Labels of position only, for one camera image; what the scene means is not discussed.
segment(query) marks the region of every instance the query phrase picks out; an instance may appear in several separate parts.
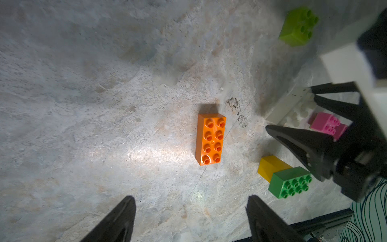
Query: concrete floor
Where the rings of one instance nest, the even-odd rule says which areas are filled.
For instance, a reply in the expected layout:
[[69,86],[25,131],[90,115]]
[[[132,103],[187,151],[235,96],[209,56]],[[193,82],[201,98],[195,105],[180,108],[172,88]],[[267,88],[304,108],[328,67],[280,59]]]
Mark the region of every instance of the concrete floor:
[[[0,240],[78,241],[125,196],[132,241],[250,236],[260,196],[287,223],[347,208],[331,181],[277,200],[257,174],[295,85],[329,82],[316,53],[377,0],[0,1]],[[319,16],[311,43],[277,37],[286,11]],[[353,95],[336,95],[354,99]],[[198,112],[227,117],[220,164],[194,158]]]

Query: lego stud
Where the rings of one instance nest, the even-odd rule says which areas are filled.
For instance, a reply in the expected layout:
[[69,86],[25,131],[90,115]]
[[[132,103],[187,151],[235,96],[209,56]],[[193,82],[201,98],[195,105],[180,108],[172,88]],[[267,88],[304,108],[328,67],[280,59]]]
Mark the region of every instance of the lego stud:
[[309,190],[309,187],[307,185],[304,185],[304,186],[302,186],[302,190],[304,190],[306,192],[307,190]]
[[302,177],[298,180],[298,182],[299,182],[301,185],[305,185],[305,183],[306,183],[305,179],[302,178]]
[[211,141],[211,140],[212,140],[211,132],[207,132],[207,133],[204,135],[204,138],[205,138],[205,140],[207,140],[207,141]]
[[218,140],[222,140],[222,139],[223,139],[222,131],[216,132],[215,137],[216,137]]
[[294,127],[297,128],[300,125],[300,122],[296,119],[296,120],[293,120],[292,124],[293,124]]
[[282,197],[283,197],[283,198],[287,198],[287,197],[288,197],[288,193],[287,193],[286,191],[283,191],[283,192],[282,192]]
[[216,143],[216,145],[215,145],[215,150],[216,150],[217,152],[220,152],[220,151],[222,150],[222,146],[220,145],[220,143]]
[[318,22],[319,22],[319,18],[318,17],[311,17],[309,19],[309,24],[312,25],[312,26],[316,25]]
[[306,118],[309,115],[307,111],[301,111],[301,117]]
[[286,189],[291,189],[291,184],[290,184],[290,182],[285,182],[285,185],[284,185],[284,187],[286,188]]
[[297,192],[298,194],[300,194],[300,193],[302,192],[302,188],[301,188],[301,187],[296,187],[296,192]]
[[226,126],[226,123],[224,122],[224,120],[223,120],[222,118],[220,118],[220,119],[218,120],[217,125],[218,125],[219,127],[221,127],[221,128],[224,128],[224,127]]
[[210,163],[210,158],[208,157],[208,155],[205,155],[202,157],[202,161],[204,164],[208,165]]
[[215,163],[219,163],[220,162],[220,157],[218,154],[214,155],[214,161]]
[[330,121],[332,124],[336,125],[336,123],[337,123],[337,118],[336,118],[335,116],[332,116],[332,117],[330,117],[329,121]]
[[209,129],[214,127],[214,122],[209,118],[205,124]]
[[293,112],[293,113],[291,114],[291,119],[297,120],[297,113],[296,113],[296,112]]
[[207,154],[211,152],[211,147],[209,144],[206,144],[203,148],[204,152],[206,152]]
[[294,196],[296,194],[296,192],[293,189],[290,189],[289,194],[290,194],[290,196]]
[[312,11],[308,10],[307,12],[303,12],[301,15],[301,20],[308,19],[312,15]]
[[294,187],[298,187],[300,184],[297,182],[296,179],[294,179],[291,183]]
[[279,122],[279,126],[284,126],[286,124],[286,118],[283,118],[281,122]]
[[308,183],[310,183],[310,182],[312,182],[312,177],[308,175],[308,176],[305,178],[305,180],[306,180]]

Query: white lego brick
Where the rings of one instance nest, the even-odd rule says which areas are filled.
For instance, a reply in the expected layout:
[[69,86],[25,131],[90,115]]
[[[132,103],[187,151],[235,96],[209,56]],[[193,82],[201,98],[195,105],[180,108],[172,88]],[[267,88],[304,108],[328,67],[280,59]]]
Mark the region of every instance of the white lego brick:
[[303,102],[308,100],[307,102],[309,102],[311,95],[313,94],[311,93],[310,88],[295,87],[287,96],[281,98],[278,101],[273,111],[266,118],[266,120],[274,125],[278,125],[289,114],[289,112],[293,110],[297,104],[300,103],[301,100],[303,100]]

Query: dark stain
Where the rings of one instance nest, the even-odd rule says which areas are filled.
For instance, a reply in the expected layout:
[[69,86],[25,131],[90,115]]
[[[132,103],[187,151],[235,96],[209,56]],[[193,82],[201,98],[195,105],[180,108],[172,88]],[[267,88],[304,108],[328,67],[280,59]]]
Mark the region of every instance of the dark stain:
[[152,6],[154,8],[163,7],[168,4],[169,0],[147,0],[149,6]]
[[10,222],[10,223],[17,223],[20,219],[21,219],[21,217],[20,217],[20,218],[11,218],[11,219],[9,220],[9,222]]
[[157,53],[155,48],[158,42],[134,42],[132,46],[120,56],[120,59],[130,61],[131,63],[144,63],[149,61]]
[[136,111],[136,107],[135,106],[130,106],[129,108],[128,108],[128,110],[130,111],[130,112],[135,112]]
[[104,89],[104,88],[102,88],[102,87],[96,87],[96,88],[95,88],[95,91],[96,91],[97,93],[103,93],[104,91],[106,91],[106,89]]
[[245,128],[247,126],[247,123],[245,122],[246,117],[242,115],[242,108],[238,102],[238,99],[230,98],[226,101],[226,104],[231,108],[231,112],[238,116],[236,121],[239,123],[239,126]]
[[88,78],[96,78],[97,76],[96,62],[94,60],[87,60],[83,62],[83,74]]
[[182,219],[187,219],[187,217],[188,217],[187,208],[185,207],[185,205],[183,206],[183,208],[184,208],[184,213],[182,215]]
[[227,105],[231,108],[231,112],[236,111],[237,115],[240,114],[241,107],[239,105],[238,99],[230,98],[226,101]]
[[187,18],[187,14],[182,14],[180,17],[178,17],[177,19],[174,19],[175,22],[179,23],[181,21],[183,21],[184,19]]
[[219,56],[219,53],[223,50],[223,45],[219,45],[218,47],[216,47],[212,52],[211,54],[215,57]]
[[176,66],[176,69],[181,72],[186,72],[196,64],[195,60],[186,60]]
[[128,25],[125,27],[126,30],[129,30],[130,32],[139,32],[141,29],[140,29],[140,26],[138,24],[135,24],[135,25]]
[[25,23],[27,21],[26,12],[22,8],[17,8],[15,12],[15,19],[20,23]]
[[103,86],[105,89],[111,89],[115,87],[118,83],[114,79],[109,79],[101,83],[101,86]]

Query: lego brick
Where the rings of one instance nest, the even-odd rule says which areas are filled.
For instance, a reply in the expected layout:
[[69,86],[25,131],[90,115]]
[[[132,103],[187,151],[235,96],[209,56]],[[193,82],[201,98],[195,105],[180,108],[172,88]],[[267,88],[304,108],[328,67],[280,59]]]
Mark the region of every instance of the lego brick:
[[274,125],[278,125],[287,115],[290,115],[290,112],[294,112],[294,108],[297,105],[300,105],[300,108],[303,105],[305,107],[304,110],[309,108],[309,103],[313,101],[313,98],[314,94],[310,88],[297,86],[287,96],[277,102],[266,120]]
[[340,136],[348,129],[348,126],[345,124],[340,124],[336,127],[336,133],[333,135],[334,140],[338,140]]
[[340,120],[332,114],[320,112],[317,114],[310,128],[325,134],[334,135],[336,133],[336,126],[340,124]]
[[259,162],[258,174],[265,178],[268,182],[271,181],[271,177],[274,172],[292,168],[282,160],[278,159],[274,155],[262,157]]
[[219,113],[199,114],[195,158],[199,165],[220,163],[226,117]]
[[317,104],[314,102],[314,94],[307,93],[278,125],[297,128],[301,120],[312,114],[316,107]]
[[295,167],[273,173],[269,191],[278,199],[294,196],[309,189],[312,175],[302,167]]
[[319,18],[308,8],[294,9],[286,16],[279,39],[290,46],[305,45],[313,35],[313,27]]

